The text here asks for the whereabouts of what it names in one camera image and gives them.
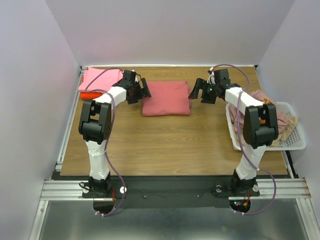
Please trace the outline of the dusty rose t shirt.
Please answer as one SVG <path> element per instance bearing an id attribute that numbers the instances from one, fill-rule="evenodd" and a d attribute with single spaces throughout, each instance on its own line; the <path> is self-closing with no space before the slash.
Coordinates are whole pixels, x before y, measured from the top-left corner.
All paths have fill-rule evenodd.
<path id="1" fill-rule="evenodd" d="M 144 117 L 191 114 L 190 87 L 187 81 L 150 81 L 148 88 L 151 97 L 142 101 Z"/>

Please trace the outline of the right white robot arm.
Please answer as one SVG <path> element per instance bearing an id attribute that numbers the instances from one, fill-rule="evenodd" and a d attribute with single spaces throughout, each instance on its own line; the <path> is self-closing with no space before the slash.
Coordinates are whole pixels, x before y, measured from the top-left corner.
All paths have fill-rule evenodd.
<path id="1" fill-rule="evenodd" d="M 278 137 L 277 109 L 273 103 L 263 103 L 247 94 L 240 85 L 232 83 L 227 69 L 208 70 L 207 80 L 197 78 L 189 94 L 190 100 L 201 98 L 202 103 L 215 104 L 216 99 L 236 108 L 236 116 L 244 116 L 237 127 L 242 157 L 230 180 L 230 191 L 242 195 L 256 184 L 259 164 L 268 146 Z"/>

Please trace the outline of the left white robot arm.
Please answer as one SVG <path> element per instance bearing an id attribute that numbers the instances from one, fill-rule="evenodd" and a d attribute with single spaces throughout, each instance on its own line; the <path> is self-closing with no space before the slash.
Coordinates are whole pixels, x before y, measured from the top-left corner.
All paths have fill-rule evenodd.
<path id="1" fill-rule="evenodd" d="M 99 91 L 102 92 L 100 97 L 83 102 L 78 125 L 79 134 L 87 146 L 90 164 L 88 181 L 79 183 L 83 198 L 107 198 L 115 194 L 111 184 L 107 146 L 115 121 L 116 106 L 122 102 L 135 104 L 152 96 L 146 79 L 129 70 L 124 70 L 122 78 L 108 90 Z"/>

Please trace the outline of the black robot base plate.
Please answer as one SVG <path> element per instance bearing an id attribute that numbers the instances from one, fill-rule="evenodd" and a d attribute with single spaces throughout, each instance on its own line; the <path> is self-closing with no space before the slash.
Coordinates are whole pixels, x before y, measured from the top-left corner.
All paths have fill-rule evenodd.
<path id="1" fill-rule="evenodd" d="M 95 210 L 229 208 L 250 204 L 260 195 L 256 179 L 231 175 L 108 176 L 106 180 L 80 182 L 82 197 L 92 199 Z"/>

